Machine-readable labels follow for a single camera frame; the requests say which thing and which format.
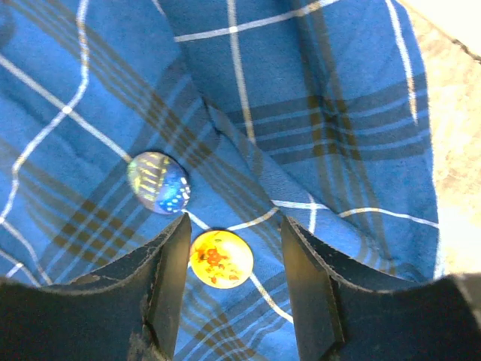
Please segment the blue plaid shirt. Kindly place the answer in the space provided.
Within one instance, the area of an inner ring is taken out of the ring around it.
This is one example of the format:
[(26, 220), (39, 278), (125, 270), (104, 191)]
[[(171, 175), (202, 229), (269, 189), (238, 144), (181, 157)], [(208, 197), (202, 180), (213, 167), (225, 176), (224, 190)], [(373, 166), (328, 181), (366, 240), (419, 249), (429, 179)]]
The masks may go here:
[(3, 1), (1, 274), (63, 284), (157, 236), (127, 181), (181, 165), (194, 235), (253, 275), (187, 275), (178, 360), (296, 360), (280, 225), (382, 272), (439, 275), (425, 67), (395, 1)]

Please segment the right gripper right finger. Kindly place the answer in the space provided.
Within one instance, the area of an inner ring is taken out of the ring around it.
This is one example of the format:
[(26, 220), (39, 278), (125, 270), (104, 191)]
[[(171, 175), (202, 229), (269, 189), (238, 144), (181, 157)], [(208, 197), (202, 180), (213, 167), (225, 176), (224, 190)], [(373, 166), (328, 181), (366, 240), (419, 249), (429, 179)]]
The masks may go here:
[(291, 217), (283, 259), (302, 360), (478, 360), (480, 276), (418, 284), (335, 250)]

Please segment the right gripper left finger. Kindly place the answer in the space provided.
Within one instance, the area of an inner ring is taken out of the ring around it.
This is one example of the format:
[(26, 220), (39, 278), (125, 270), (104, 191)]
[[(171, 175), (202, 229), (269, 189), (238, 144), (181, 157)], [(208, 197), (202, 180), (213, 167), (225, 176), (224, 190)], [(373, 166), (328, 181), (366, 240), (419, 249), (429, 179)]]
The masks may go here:
[(151, 242), (69, 284), (1, 280), (3, 360), (171, 360), (191, 241), (178, 217)]

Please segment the orange round brooch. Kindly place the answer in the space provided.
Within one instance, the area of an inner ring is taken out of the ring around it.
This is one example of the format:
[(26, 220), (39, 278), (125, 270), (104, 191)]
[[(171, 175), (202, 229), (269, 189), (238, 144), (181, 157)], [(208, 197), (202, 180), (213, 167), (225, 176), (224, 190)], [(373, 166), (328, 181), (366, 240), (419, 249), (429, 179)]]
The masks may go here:
[(240, 286), (253, 273), (253, 252), (238, 235), (212, 230), (192, 243), (189, 264), (204, 284), (225, 290)]

